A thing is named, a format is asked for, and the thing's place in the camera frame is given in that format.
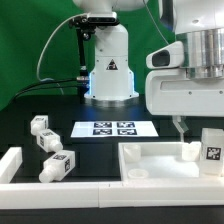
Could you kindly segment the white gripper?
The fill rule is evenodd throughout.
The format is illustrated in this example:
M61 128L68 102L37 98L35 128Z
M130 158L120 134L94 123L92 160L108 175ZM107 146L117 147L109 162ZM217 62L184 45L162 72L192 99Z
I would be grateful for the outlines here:
M176 41L146 57L151 72L145 82L146 107L152 115L169 115L184 141L183 116L224 117L224 78L189 79L184 48Z

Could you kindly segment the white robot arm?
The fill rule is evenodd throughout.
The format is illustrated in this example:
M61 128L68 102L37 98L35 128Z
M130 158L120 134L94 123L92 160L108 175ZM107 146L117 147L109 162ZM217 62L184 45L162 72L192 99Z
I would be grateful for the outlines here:
M95 34L95 64L84 97L97 103L138 97L133 68L150 73L146 108L172 117L224 116L224 0L157 0L159 19L175 34L166 46L143 30L137 18L126 29L119 11L134 11L149 0L73 0L81 20Z

